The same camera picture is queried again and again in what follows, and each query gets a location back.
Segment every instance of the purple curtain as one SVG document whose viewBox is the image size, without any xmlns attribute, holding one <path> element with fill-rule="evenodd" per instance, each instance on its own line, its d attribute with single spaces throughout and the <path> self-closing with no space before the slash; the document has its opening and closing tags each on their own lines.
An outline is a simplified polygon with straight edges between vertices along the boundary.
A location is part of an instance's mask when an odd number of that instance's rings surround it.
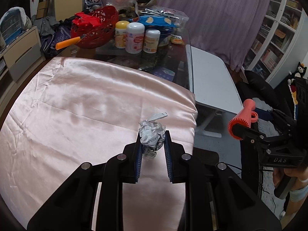
<svg viewBox="0 0 308 231">
<path fill-rule="evenodd" d="M 191 45 L 220 57 L 232 70 L 239 71 L 269 1 L 160 0 L 159 5 L 186 13 Z"/>
</svg>

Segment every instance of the plastic bottle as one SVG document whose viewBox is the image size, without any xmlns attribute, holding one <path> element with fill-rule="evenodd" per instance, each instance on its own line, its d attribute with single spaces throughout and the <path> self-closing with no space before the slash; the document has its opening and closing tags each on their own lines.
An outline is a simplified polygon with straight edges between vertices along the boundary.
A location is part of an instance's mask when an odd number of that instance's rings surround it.
<svg viewBox="0 0 308 231">
<path fill-rule="evenodd" d="M 126 28 L 128 21 L 118 21 L 115 25 L 115 46 L 119 49 L 125 48 Z"/>
<path fill-rule="evenodd" d="M 157 29 L 147 29 L 144 36 L 143 51 L 149 54 L 156 53 L 160 35 L 161 32 Z"/>
<path fill-rule="evenodd" d="M 145 27 L 142 23 L 132 22 L 126 28 L 126 52 L 138 54 L 142 51 Z"/>
</svg>

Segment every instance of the yellow lid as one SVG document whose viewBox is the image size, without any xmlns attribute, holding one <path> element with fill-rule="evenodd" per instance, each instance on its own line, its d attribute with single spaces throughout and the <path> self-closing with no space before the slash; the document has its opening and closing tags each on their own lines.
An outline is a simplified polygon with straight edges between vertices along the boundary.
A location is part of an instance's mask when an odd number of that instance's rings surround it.
<svg viewBox="0 0 308 231">
<path fill-rule="evenodd" d="M 129 24 L 128 21 L 118 21 L 115 25 L 117 29 L 126 29 L 127 25 Z"/>
</svg>

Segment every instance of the white table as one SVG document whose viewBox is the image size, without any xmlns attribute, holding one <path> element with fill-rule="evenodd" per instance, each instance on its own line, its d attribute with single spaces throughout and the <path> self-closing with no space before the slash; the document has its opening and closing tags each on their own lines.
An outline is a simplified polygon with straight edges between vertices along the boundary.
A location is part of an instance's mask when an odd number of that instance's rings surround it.
<svg viewBox="0 0 308 231">
<path fill-rule="evenodd" d="M 191 47 L 191 54 L 192 91 L 196 103 L 212 109 L 196 129 L 196 134 L 220 138 L 220 133 L 205 131 L 205 127 L 221 111 L 236 115 L 243 104 L 227 67 L 219 57 L 195 47 Z"/>
</svg>

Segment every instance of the metal screw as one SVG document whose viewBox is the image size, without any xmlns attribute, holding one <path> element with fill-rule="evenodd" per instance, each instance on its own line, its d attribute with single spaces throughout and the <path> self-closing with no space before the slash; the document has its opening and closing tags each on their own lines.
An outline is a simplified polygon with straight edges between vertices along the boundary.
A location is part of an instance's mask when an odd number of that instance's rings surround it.
<svg viewBox="0 0 308 231">
<path fill-rule="evenodd" d="M 125 159 L 126 159 L 126 154 L 119 154 L 119 155 L 117 156 L 117 159 L 120 160 L 120 161 L 125 160 Z"/>
<path fill-rule="evenodd" d="M 183 160 L 189 160 L 190 159 L 190 154 L 182 154 L 182 159 Z"/>
<path fill-rule="evenodd" d="M 217 167 L 220 169 L 220 170 L 225 170 L 227 168 L 227 165 L 224 164 L 223 162 L 221 163 L 218 163 Z"/>
<path fill-rule="evenodd" d="M 91 167 L 91 164 L 88 162 L 84 162 L 81 164 L 82 169 L 89 169 Z"/>
</svg>

